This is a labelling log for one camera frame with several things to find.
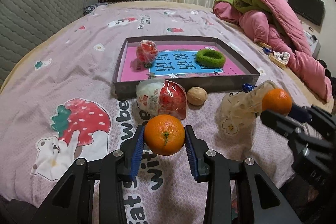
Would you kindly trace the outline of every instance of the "gray quilted headboard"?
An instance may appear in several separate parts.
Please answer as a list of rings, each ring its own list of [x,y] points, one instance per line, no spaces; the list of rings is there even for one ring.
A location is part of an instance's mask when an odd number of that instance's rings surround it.
[[[97,0],[0,0],[0,86],[37,45],[83,16]]]

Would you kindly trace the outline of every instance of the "pink comforter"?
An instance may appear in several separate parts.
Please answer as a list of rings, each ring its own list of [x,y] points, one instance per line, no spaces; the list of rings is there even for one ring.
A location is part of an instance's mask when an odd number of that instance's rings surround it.
[[[261,41],[276,52],[288,52],[290,60],[288,67],[319,97],[330,101],[332,86],[325,77],[323,66],[311,57],[308,43],[305,40],[303,29],[297,16],[285,0],[261,0],[273,12],[286,34],[280,35],[275,26],[269,24],[269,16],[257,10],[245,14],[238,12],[233,6],[225,2],[217,2],[213,11],[222,20],[240,25],[247,37],[254,42]]]

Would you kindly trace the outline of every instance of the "green blanket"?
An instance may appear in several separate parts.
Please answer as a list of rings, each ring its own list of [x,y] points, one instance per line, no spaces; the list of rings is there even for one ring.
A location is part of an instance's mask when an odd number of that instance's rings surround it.
[[[271,13],[271,10],[264,3],[262,3],[261,0],[215,0],[215,3],[218,1],[230,3],[243,14],[251,10],[259,10]]]

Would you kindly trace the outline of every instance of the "red wrapped apple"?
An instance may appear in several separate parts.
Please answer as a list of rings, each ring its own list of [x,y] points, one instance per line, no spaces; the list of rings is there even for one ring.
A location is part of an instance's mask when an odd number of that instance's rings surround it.
[[[142,40],[136,48],[136,56],[145,67],[150,67],[158,54],[159,51],[151,40]]]
[[[149,79],[136,88],[138,107],[153,116],[169,114],[186,118],[187,98],[184,88],[169,80]]]

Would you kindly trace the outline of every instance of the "barcode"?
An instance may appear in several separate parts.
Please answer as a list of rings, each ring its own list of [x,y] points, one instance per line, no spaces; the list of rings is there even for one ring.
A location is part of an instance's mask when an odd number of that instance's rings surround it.
[[[156,111],[157,101],[158,101],[158,97],[155,96],[155,95],[151,95],[151,97],[149,98],[149,109],[150,109],[150,111]]]

